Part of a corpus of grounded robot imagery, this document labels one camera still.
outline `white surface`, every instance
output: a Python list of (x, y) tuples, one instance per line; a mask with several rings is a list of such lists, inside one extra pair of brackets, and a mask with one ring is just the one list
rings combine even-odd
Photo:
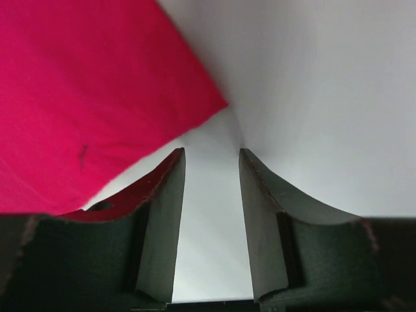
[(119, 179), (186, 148), (176, 302), (252, 296), (239, 146), (334, 207), (416, 216), (416, 1), (161, 3), (232, 104)]

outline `black plastic part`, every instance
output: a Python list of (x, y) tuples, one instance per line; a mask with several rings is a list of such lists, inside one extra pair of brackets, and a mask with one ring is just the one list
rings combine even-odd
[(273, 174), (247, 149), (240, 176), (262, 311), (416, 309), (416, 220), (339, 211)]
[[(19, 228), (7, 240), (15, 249), (8, 250), (14, 264), (2, 273), (8, 279), (0, 311), (164, 309), (172, 301), (185, 183), (183, 149), (170, 158), (159, 195), (116, 220), (41, 216), (29, 233), (30, 217), (2, 217)], [(130, 202), (137, 206), (142, 198)]]
[(252, 300), (170, 304), (166, 312), (260, 312), (260, 305)]

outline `pink cloth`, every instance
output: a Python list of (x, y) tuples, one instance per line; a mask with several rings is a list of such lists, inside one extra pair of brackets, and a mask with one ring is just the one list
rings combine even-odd
[(0, 1), (0, 212), (59, 215), (226, 102), (153, 0)]

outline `black mark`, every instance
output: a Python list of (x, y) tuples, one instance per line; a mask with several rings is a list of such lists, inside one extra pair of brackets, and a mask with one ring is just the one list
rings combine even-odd
[(109, 203), (107, 201), (99, 201), (98, 203), (93, 204), (88, 211), (102, 211), (110, 209), (113, 206), (112, 203)]
[(78, 155), (79, 164), (81, 165), (81, 169), (84, 169), (84, 158), (86, 155), (86, 151), (88, 149), (88, 145), (83, 145), (83, 149), (81, 150), (80, 154)]

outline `red fabric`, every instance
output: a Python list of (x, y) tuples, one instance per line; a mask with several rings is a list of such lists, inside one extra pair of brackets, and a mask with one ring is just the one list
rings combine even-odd
[(0, 212), (59, 215), (226, 106), (153, 0), (0, 1)]
[(165, 183), (169, 180), (172, 170), (179, 165), (178, 160), (180, 160), (181, 156), (182, 153), (179, 149), (173, 151), (143, 178), (103, 201), (111, 204), (111, 207), (98, 211), (93, 209), (87, 211), (77, 210), (72, 213), (62, 214), (60, 217), (81, 222), (106, 222), (129, 215), (140, 209), (145, 203), (157, 198)]

